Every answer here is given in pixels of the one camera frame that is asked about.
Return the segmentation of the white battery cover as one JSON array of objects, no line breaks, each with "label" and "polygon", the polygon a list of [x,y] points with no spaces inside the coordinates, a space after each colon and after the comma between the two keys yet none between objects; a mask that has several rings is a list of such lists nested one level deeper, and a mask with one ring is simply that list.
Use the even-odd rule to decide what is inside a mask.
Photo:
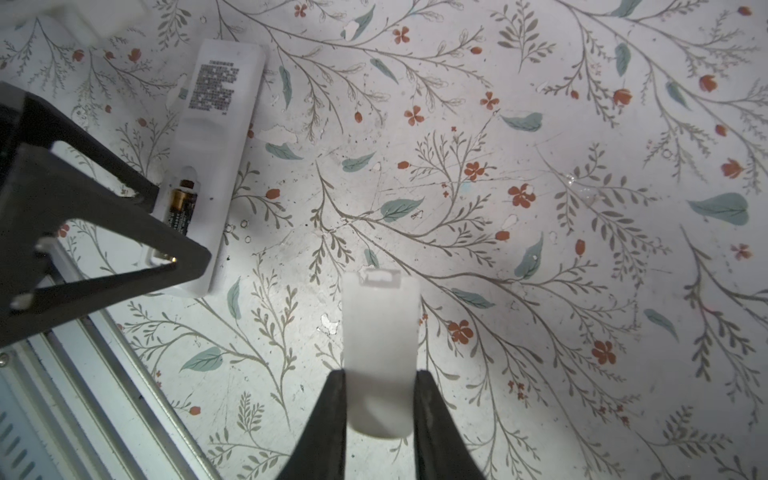
[{"label": "white battery cover", "polygon": [[398,270],[342,277],[347,420],[361,434],[396,439],[413,431],[420,299],[418,280]]}]

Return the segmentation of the white remote control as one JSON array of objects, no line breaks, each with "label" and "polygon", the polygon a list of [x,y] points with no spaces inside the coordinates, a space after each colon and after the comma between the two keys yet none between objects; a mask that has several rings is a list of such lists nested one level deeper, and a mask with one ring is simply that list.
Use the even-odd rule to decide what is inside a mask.
[{"label": "white remote control", "polygon": [[194,192],[184,236],[205,247],[211,259],[200,277],[163,294],[200,298],[210,290],[266,59],[265,50],[252,43],[206,39],[201,45],[152,216],[166,224],[171,192]]}]

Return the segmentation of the black AAA battery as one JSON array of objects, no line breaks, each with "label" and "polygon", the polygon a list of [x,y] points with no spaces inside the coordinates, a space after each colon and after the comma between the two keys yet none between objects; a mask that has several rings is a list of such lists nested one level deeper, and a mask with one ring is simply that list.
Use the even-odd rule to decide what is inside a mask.
[{"label": "black AAA battery", "polygon": [[196,201],[197,195],[194,192],[174,189],[171,192],[165,223],[180,234],[187,235]]}]

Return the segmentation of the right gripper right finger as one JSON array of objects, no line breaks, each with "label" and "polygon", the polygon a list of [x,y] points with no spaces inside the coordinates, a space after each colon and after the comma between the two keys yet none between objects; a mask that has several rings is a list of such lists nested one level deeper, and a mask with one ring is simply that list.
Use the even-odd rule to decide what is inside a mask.
[{"label": "right gripper right finger", "polygon": [[416,373],[413,412],[417,479],[484,479],[427,370]]}]

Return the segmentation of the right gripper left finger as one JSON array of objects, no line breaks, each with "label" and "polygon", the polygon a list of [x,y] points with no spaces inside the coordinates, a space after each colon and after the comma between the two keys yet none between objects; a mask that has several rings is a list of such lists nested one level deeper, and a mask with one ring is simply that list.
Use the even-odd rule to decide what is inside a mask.
[{"label": "right gripper left finger", "polygon": [[345,478],[347,435],[346,376],[331,371],[293,453],[277,476],[284,479]]}]

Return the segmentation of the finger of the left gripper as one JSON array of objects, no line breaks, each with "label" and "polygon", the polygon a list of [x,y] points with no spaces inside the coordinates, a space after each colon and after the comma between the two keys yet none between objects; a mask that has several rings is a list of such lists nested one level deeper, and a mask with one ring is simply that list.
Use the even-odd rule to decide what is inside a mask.
[{"label": "finger of the left gripper", "polygon": [[[212,254],[154,218],[158,187],[45,99],[1,85],[1,344],[4,347],[113,304],[197,279]],[[117,273],[77,273],[79,239],[110,231],[170,255],[167,263]]]}]

